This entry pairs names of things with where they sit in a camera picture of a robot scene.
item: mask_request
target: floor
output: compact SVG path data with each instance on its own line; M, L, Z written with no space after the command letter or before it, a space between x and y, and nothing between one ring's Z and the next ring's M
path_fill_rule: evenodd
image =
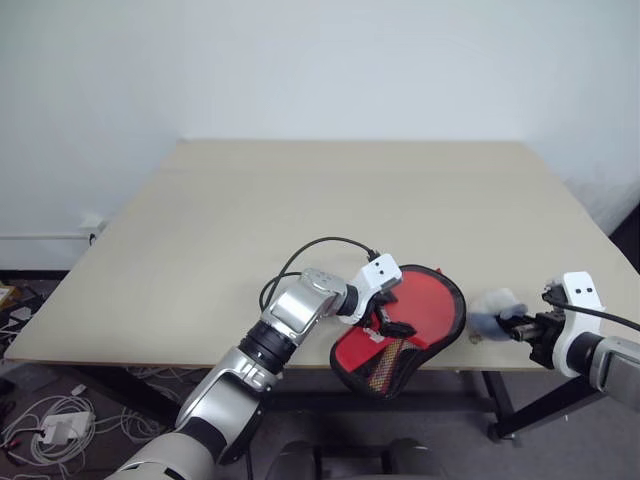
M473 374L478 388L479 376ZM517 406L562 383L554 373L506 373L505 380ZM425 372L410 388L455 390L463 383L455 372ZM182 397L192 384L176 379L154 379ZM341 388L330 371L293 371L281 384L283 389L313 384L314 388L335 391ZM14 391L2 399L17 403L14 415L37 399L68 394L76 385L70 378L32 394ZM87 392L98 418L116 415L121 407L95 392ZM640 416L603 399L570 415L520 435L522 447L505 441L495 444L484 434L489 416L466 413L381 413L319 415L310 413L269 414L252 442L254 478L264 479L268 466L280 448L292 440L319 445L384 445L395 438L412 437L430 447L452 479L619 479L640 478ZM139 446L132 444L119 430L98 435L86 451L87 465L74 478L97 480L131 456ZM376 473L372 460L335 459L325 462L327 478L355 473ZM60 478L55 468L16 468L0 457L0 476L18 473L50 473ZM245 464L219 467L216 480L245 479Z

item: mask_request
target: beige tabletop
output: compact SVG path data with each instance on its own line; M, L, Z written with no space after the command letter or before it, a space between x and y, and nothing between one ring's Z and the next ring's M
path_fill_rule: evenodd
M215 364L258 319L265 281L326 235L440 267L468 301L509 287L531 312L549 308L548 279L587 270L609 312L640 318L635 270L520 144L194 141L112 220L6 357ZM294 267L350 279L365 262L355 247L323 244ZM327 366L345 328L319 324L291 364ZM515 342L474 345L465 331L425 367L539 368L528 355Z

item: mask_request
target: table leg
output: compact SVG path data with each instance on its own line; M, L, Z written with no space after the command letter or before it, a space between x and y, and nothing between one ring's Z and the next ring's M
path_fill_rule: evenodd
M167 427L174 426L180 405L124 368L78 365L68 370L92 390Z
M589 385L587 379L576 377L526 407L516 412L512 410L502 418L498 416L498 422L489 427L489 437L503 439L515 432L544 425L602 397L604 394Z

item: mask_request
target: white wall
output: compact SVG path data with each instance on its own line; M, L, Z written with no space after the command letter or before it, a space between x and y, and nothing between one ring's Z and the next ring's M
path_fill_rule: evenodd
M0 236L109 216L182 137L517 139L640 201L637 0L0 0ZM0 240L65 268L78 240Z

